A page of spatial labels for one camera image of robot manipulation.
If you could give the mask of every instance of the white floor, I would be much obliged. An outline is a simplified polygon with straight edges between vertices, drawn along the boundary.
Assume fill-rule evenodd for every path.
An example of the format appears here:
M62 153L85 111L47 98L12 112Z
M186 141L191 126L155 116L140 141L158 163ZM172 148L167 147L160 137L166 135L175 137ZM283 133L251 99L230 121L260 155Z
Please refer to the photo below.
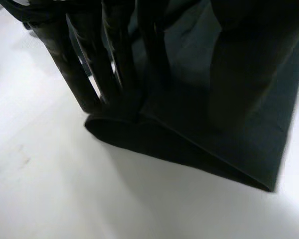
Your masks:
M299 101L276 194L94 139L0 11L0 239L299 239Z

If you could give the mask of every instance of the white surface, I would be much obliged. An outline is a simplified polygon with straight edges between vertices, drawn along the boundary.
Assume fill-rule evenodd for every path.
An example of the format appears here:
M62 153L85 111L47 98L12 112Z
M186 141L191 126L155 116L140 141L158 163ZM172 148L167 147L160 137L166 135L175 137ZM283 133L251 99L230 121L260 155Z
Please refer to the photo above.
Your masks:
M276 194L94 139L0 11L0 239L299 239L299 103Z

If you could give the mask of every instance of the dark fabric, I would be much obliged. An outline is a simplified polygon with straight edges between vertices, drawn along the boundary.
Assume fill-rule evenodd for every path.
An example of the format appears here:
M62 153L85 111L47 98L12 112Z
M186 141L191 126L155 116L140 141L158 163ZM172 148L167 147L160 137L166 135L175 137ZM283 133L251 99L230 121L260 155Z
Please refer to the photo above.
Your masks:
M21 5L13 0L0 0L0 4L22 22L46 22L68 12L94 11L99 3L98 0L42 0L42 4Z
M208 127L206 108L221 27L207 0L178 16L165 33L175 87L151 91L146 98L140 91L124 94L89 116L86 128L112 145L274 191L299 87L299 41L244 126L217 133ZM139 77L155 83L158 75L147 63L140 38L133 51Z
M93 112L100 101L73 49L65 16L51 23L29 25L49 51L82 110Z

